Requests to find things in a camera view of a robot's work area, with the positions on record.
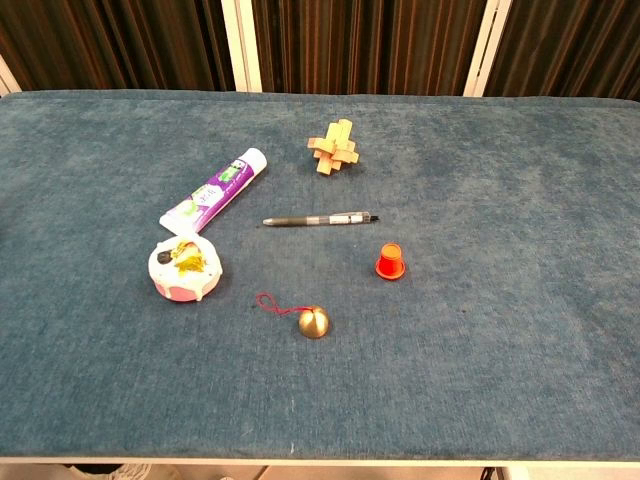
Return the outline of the white window frame post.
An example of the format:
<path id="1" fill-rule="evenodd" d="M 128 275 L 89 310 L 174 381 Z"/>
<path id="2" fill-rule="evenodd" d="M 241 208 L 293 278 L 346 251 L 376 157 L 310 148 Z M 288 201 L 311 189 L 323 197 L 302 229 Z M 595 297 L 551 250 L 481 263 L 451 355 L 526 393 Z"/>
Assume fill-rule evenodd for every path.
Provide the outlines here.
<path id="1" fill-rule="evenodd" d="M 0 97 L 10 93 L 21 92 L 22 89 L 4 58 L 0 55 Z"/>
<path id="2" fill-rule="evenodd" d="M 236 90 L 261 93 L 252 0 L 221 0 L 221 6 Z"/>
<path id="3" fill-rule="evenodd" d="M 469 67 L 464 97 L 483 97 L 513 0 L 487 0 Z"/>

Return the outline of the pink white toy cake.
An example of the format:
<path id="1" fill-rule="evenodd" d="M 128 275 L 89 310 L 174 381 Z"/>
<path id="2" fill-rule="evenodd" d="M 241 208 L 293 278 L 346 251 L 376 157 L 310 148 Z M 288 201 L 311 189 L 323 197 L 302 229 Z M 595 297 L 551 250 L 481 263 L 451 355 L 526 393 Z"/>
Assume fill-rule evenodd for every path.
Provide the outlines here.
<path id="1" fill-rule="evenodd" d="M 217 286 L 223 268 L 214 245 L 192 234 L 159 242 L 149 255 L 148 273 L 161 296 L 191 302 L 201 301 Z"/>

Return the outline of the blue velvet table cloth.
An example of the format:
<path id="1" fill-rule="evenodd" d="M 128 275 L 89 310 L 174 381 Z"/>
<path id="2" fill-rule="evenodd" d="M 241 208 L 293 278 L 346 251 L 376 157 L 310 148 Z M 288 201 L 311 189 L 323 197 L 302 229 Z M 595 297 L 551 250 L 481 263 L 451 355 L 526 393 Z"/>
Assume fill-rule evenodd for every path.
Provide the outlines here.
<path id="1" fill-rule="evenodd" d="M 320 174 L 342 118 L 359 161 Z M 217 286 L 164 298 L 160 217 L 249 148 L 196 234 Z M 120 456 L 640 461 L 640 102 L 1 98 L 0 457 Z"/>

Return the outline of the wooden burr puzzle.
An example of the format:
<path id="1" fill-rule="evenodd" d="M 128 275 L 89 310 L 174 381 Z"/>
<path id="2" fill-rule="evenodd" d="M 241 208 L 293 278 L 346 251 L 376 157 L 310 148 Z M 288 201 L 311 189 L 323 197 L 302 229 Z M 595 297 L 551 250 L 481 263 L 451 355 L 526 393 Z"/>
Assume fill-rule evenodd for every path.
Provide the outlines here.
<path id="1" fill-rule="evenodd" d="M 351 131 L 352 122 L 342 118 L 329 124 L 324 137 L 308 139 L 307 147 L 317 160 L 318 173 L 330 175 L 333 171 L 340 171 L 343 164 L 356 164 L 359 161 L 356 144 L 350 139 Z"/>

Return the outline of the small red plastic cup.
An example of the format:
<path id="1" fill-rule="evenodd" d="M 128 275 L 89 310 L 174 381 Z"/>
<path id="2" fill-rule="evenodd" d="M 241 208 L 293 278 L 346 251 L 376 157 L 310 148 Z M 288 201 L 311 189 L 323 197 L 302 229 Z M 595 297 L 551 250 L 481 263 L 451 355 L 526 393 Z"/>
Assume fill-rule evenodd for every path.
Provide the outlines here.
<path id="1" fill-rule="evenodd" d="M 401 247 L 396 243 L 384 244 L 376 261 L 375 270 L 381 278 L 386 280 L 401 278 L 406 271 Z"/>

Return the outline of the black clear ballpoint pen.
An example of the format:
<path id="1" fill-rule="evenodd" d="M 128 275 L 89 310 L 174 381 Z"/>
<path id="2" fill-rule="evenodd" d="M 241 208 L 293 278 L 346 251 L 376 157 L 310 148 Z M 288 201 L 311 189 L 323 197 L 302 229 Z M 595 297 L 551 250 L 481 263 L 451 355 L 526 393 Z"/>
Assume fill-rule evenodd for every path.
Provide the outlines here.
<path id="1" fill-rule="evenodd" d="M 299 227 L 299 226 L 329 226 L 329 225 L 357 225 L 375 223 L 377 215 L 366 211 L 333 213 L 329 215 L 311 215 L 297 217 L 273 217 L 262 221 L 269 227 Z"/>

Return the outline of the purple white toothpaste tube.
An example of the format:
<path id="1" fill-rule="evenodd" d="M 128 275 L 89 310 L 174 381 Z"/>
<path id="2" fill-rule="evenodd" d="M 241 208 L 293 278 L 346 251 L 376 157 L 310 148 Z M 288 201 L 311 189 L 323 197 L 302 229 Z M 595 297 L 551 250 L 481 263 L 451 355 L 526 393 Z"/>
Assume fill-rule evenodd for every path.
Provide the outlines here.
<path id="1" fill-rule="evenodd" d="M 245 153 L 209 178 L 183 201 L 165 212 L 159 224 L 174 235 L 198 234 L 267 166 L 257 148 Z"/>

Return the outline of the dark brown striped curtain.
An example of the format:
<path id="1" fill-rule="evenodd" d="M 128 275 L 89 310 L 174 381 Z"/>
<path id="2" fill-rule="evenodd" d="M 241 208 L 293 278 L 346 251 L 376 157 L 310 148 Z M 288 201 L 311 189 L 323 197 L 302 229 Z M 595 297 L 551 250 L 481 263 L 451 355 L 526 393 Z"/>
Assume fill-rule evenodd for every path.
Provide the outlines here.
<path id="1" fill-rule="evenodd" d="M 487 0 L 252 0 L 264 92 L 460 95 Z M 221 0 L 0 0 L 24 90 L 236 90 Z M 640 102 L 640 0 L 513 0 L 487 96 Z"/>

